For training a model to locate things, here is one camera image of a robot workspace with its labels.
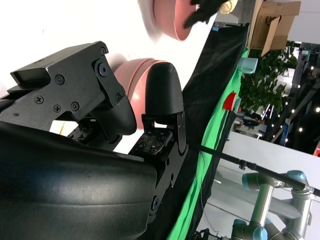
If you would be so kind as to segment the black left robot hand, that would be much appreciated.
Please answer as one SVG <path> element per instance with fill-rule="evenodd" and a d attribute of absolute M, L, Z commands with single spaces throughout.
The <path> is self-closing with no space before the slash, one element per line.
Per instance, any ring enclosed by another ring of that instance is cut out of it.
<path fill-rule="evenodd" d="M 192 0 L 192 6 L 199 5 L 199 8 L 193 12 L 185 21 L 184 29 L 191 28 L 198 22 L 209 23 L 211 16 L 216 14 L 225 0 Z"/>

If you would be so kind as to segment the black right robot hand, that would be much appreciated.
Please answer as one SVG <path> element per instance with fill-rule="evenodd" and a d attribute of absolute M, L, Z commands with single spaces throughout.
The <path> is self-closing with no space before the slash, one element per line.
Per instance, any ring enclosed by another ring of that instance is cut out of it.
<path fill-rule="evenodd" d="M 153 222 L 188 152 L 180 80 L 169 62 L 146 79 L 144 131 L 102 41 L 11 73 L 0 99 L 0 237 L 134 240 Z"/>

